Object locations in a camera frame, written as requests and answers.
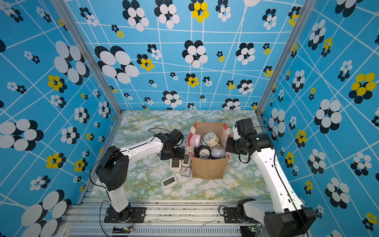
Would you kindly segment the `grey round clock wire handle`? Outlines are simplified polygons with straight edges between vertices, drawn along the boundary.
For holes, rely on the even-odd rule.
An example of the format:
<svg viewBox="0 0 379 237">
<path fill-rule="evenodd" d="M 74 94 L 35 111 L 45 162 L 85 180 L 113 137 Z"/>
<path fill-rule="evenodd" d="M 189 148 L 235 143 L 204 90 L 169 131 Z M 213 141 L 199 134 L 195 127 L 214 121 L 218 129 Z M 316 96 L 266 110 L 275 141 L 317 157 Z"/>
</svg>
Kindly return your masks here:
<svg viewBox="0 0 379 237">
<path fill-rule="evenodd" d="M 224 159 L 226 157 L 225 148 L 222 146 L 215 146 L 211 149 L 211 159 Z"/>
</svg>

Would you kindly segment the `large white digital clock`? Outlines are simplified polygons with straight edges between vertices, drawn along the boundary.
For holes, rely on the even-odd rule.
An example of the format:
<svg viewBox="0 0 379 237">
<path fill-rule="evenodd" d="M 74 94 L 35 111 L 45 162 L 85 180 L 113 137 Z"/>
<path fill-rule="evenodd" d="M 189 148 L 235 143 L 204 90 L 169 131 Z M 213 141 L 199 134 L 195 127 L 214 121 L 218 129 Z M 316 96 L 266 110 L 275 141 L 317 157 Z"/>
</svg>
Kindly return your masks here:
<svg viewBox="0 0 379 237">
<path fill-rule="evenodd" d="M 179 173 L 182 169 L 182 161 L 179 159 L 171 159 L 169 169 L 171 172 Z"/>
</svg>

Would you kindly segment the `pink round alarm clock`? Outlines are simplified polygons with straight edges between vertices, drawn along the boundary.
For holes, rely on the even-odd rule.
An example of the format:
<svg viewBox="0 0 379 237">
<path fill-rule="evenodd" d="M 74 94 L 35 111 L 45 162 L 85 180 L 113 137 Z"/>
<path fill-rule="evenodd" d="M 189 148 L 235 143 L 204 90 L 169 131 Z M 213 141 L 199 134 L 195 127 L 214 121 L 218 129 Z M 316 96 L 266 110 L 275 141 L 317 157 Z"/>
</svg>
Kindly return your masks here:
<svg viewBox="0 0 379 237">
<path fill-rule="evenodd" d="M 201 134 L 195 134 L 194 135 L 194 147 L 197 148 L 199 147 L 199 144 L 200 144 L 200 140 L 201 140 Z"/>
</svg>

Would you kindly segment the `blue twin-bell alarm clock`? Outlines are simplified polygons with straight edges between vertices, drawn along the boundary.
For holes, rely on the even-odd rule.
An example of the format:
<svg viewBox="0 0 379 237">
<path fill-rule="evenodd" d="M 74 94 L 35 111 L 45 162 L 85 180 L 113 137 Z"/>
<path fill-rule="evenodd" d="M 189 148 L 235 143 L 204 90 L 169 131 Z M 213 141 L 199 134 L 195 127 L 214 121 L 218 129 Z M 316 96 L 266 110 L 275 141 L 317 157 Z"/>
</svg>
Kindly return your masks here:
<svg viewBox="0 0 379 237">
<path fill-rule="evenodd" d="M 215 147 L 220 142 L 220 139 L 215 132 L 208 132 L 202 138 L 208 147 Z"/>
</svg>

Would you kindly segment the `black round alarm clock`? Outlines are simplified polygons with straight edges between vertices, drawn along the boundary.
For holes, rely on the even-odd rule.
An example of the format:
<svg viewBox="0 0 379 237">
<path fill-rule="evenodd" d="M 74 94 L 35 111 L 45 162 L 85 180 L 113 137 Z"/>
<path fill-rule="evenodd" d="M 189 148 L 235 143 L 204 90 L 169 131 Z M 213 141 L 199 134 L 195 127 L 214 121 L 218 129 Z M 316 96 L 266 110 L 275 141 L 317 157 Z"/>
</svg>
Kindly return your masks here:
<svg viewBox="0 0 379 237">
<path fill-rule="evenodd" d="M 197 149 L 197 158 L 208 160 L 211 157 L 211 149 L 206 145 L 201 145 Z"/>
</svg>

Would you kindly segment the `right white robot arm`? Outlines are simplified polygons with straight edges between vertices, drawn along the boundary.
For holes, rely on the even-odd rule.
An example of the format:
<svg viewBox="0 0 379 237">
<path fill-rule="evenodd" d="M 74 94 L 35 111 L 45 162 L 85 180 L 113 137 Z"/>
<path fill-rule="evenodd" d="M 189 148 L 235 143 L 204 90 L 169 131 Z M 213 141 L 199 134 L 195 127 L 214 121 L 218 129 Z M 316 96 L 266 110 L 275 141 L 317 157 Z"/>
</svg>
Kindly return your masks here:
<svg viewBox="0 0 379 237">
<path fill-rule="evenodd" d="M 285 176 L 276 156 L 276 146 L 266 133 L 258 133 L 251 119 L 238 120 L 234 135 L 226 143 L 226 151 L 247 155 L 258 166 L 268 187 L 272 206 L 253 198 L 238 201 L 236 211 L 242 223 L 256 221 L 271 237 L 308 235 L 316 220 L 315 211 L 305 207 Z"/>
</svg>

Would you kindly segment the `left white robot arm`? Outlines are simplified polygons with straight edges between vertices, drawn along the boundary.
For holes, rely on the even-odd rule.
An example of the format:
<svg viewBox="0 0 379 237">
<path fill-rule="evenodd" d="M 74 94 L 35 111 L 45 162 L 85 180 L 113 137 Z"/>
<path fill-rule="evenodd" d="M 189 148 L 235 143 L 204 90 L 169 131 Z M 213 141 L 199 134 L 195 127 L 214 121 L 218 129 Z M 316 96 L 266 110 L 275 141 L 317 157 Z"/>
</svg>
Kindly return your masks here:
<svg viewBox="0 0 379 237">
<path fill-rule="evenodd" d="M 182 160 L 185 149 L 181 148 L 184 135 L 177 129 L 168 133 L 157 133 L 138 144 L 117 148 L 111 146 L 95 169 L 95 173 L 107 191 L 110 207 L 117 214 L 128 215 L 131 211 L 123 185 L 129 166 L 137 161 L 157 154 L 162 160 Z"/>
</svg>

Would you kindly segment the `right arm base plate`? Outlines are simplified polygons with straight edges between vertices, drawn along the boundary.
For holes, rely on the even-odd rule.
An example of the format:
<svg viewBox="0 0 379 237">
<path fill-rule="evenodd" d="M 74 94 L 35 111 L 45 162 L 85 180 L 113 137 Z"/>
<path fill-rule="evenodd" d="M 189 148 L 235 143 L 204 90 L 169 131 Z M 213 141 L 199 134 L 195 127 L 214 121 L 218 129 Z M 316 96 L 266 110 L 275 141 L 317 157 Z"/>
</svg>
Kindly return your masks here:
<svg viewBox="0 0 379 237">
<path fill-rule="evenodd" d="M 226 224 L 242 224 L 236 207 L 222 207 L 222 215 Z"/>
</svg>

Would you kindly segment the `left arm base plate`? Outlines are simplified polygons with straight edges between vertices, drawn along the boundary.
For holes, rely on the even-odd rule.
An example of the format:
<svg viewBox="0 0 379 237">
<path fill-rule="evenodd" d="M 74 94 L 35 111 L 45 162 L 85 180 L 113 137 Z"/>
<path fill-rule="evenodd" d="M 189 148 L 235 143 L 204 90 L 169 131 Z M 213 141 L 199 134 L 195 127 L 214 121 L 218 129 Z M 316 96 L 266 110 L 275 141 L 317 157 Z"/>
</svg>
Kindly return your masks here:
<svg viewBox="0 0 379 237">
<path fill-rule="evenodd" d="M 106 209 L 104 223 L 143 223 L 146 210 L 145 207 L 127 207 L 118 213 L 110 206 Z"/>
</svg>

